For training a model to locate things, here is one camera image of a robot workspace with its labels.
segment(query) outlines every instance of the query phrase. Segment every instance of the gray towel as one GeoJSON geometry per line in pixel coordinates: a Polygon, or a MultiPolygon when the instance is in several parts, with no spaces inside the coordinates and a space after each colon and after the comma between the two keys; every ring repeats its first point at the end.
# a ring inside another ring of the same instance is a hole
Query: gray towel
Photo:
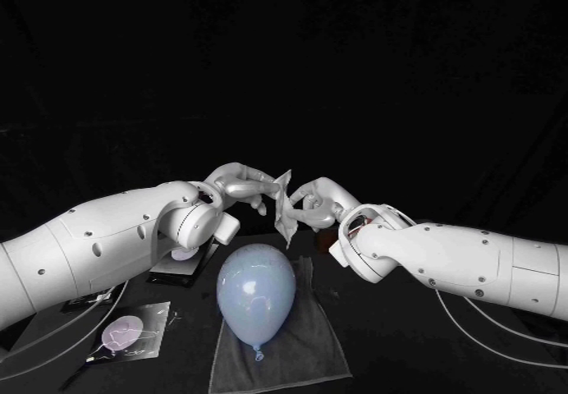
{"type": "Polygon", "coordinates": [[[254,394],[352,378],[346,357],[312,290],[312,259],[293,262],[296,297],[287,320],[263,345],[264,360],[222,321],[211,369],[209,394],[254,394]]]}

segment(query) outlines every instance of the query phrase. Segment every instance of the white cable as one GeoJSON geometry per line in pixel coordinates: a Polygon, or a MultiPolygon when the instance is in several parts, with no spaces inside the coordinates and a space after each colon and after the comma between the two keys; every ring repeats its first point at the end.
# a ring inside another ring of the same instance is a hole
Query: white cable
{"type": "Polygon", "coordinates": [[[501,322],[496,322],[491,316],[488,316],[486,312],[483,312],[483,310],[479,308],[479,306],[472,302],[472,300],[467,297],[465,297],[465,298],[466,298],[466,301],[472,304],[473,308],[482,313],[482,315],[486,316],[486,318],[493,322],[493,324],[496,324],[499,327],[502,327],[508,332],[512,332],[515,335],[519,335],[521,337],[531,339],[532,341],[542,342],[547,345],[568,347],[568,344],[566,344],[566,343],[555,342],[555,341],[547,341],[547,339],[532,337],[531,335],[527,335],[522,332],[516,332],[515,330],[512,330],[509,327],[506,327],[504,324],[501,324],[501,322]]]}
{"type": "Polygon", "coordinates": [[[32,372],[32,371],[36,370],[38,368],[42,368],[47,364],[49,364],[54,360],[57,360],[62,355],[65,355],[68,352],[71,352],[71,351],[77,348],[77,346],[80,345],[80,343],[90,337],[90,335],[91,335],[91,334],[96,332],[96,330],[101,327],[104,321],[107,320],[107,317],[109,317],[110,314],[113,313],[113,310],[116,310],[116,306],[119,305],[119,301],[120,301],[121,298],[123,298],[124,290],[127,289],[127,284],[129,284],[129,281],[124,282],[124,288],[123,288],[121,294],[119,295],[119,297],[117,297],[117,299],[116,299],[116,303],[114,303],[114,305],[113,305],[113,308],[110,309],[110,311],[109,311],[107,314],[104,315],[104,318],[103,318],[101,322],[96,325],[96,328],[90,331],[90,333],[80,339],[80,341],[77,342],[77,344],[75,344],[72,347],[70,347],[70,348],[67,349],[67,351],[64,351],[62,353],[60,353],[55,357],[52,357],[49,360],[44,361],[44,362],[42,362],[39,365],[36,365],[35,367],[31,367],[31,368],[28,368],[25,371],[22,371],[22,372],[19,372],[19,373],[13,373],[12,375],[5,376],[3,378],[0,378],[0,382],[2,382],[3,380],[8,380],[8,379],[15,378],[16,376],[23,375],[23,374],[28,373],[28,372],[32,372]]]}
{"type": "Polygon", "coordinates": [[[515,357],[511,357],[509,355],[505,355],[504,353],[499,353],[496,350],[493,350],[488,345],[485,345],[485,344],[469,334],[469,332],[465,330],[465,328],[459,325],[459,322],[457,322],[456,319],[453,318],[453,314],[452,314],[450,311],[447,310],[444,301],[442,300],[442,296],[440,296],[439,290],[436,291],[436,294],[439,295],[440,302],[442,302],[442,306],[444,307],[446,313],[447,313],[447,315],[450,316],[450,319],[453,320],[453,323],[456,324],[456,326],[459,327],[459,329],[462,330],[462,332],[470,337],[470,339],[472,339],[480,346],[483,346],[491,352],[493,352],[496,355],[501,355],[501,356],[505,357],[506,359],[514,360],[514,361],[518,361],[519,363],[524,363],[524,364],[537,365],[538,367],[547,367],[547,368],[568,369],[568,365],[544,364],[544,363],[537,363],[537,362],[534,362],[534,361],[516,359],[515,357]]]}
{"type": "Polygon", "coordinates": [[[29,343],[26,346],[22,346],[18,348],[15,351],[12,351],[3,358],[3,361],[22,353],[25,350],[28,350],[32,346],[35,346],[38,343],[44,342],[49,337],[54,337],[104,301],[107,298],[107,295],[111,293],[111,291],[116,289],[116,286],[110,288],[107,293],[104,294],[104,297],[90,306],[90,308],[70,321],[67,322],[57,330],[54,330],[49,334],[44,335],[41,338],[38,338],[32,343],[29,343]]]}

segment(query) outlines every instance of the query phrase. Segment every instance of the black backdrop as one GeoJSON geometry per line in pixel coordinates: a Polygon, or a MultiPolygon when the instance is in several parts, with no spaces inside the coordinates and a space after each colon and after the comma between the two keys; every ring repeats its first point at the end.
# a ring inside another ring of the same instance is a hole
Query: black backdrop
{"type": "Polygon", "coordinates": [[[561,3],[0,0],[0,240],[238,161],[568,243],[561,3]]]}

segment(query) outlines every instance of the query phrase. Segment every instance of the deflated balloon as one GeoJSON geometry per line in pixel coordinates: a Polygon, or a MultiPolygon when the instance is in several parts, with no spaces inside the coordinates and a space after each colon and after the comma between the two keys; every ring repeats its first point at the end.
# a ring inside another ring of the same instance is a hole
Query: deflated balloon
{"type": "Polygon", "coordinates": [[[222,265],[217,300],[228,326],[257,350],[282,328],[294,302],[296,277],[287,256],[271,245],[243,246],[222,265]]]}

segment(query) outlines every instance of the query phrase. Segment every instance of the black table surface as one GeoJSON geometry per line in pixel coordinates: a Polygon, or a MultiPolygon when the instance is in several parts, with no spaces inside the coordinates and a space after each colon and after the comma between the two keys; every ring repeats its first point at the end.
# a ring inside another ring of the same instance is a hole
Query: black table surface
{"type": "MultiPolygon", "coordinates": [[[[171,301],[171,313],[175,311],[182,317],[165,333],[160,355],[153,359],[90,366],[65,392],[208,392],[222,321],[215,298],[217,277],[228,255],[251,243],[273,245],[290,260],[302,255],[312,258],[315,294],[354,374],[354,378],[280,392],[567,392],[568,374],[563,369],[519,364],[472,342],[447,317],[436,292],[414,280],[404,268],[397,268],[378,284],[364,281],[331,254],[319,253],[310,230],[299,231],[289,250],[277,233],[235,237],[231,245],[218,248],[191,288],[147,283],[149,273],[136,277],[119,306],[171,301]]],[[[489,346],[514,357],[557,363],[542,345],[504,333],[460,297],[443,296],[460,324],[489,346]]],[[[502,323],[527,332],[511,309],[486,303],[482,306],[502,323]]],[[[75,316],[62,315],[60,309],[61,305],[57,305],[36,315],[18,346],[75,316]]],[[[109,307],[97,308],[34,350],[6,360],[0,364],[0,376],[26,369],[67,349],[90,332],[106,310],[109,307]]],[[[58,392],[83,365],[94,340],[91,336],[41,369],[0,382],[0,392],[58,392]]]]}

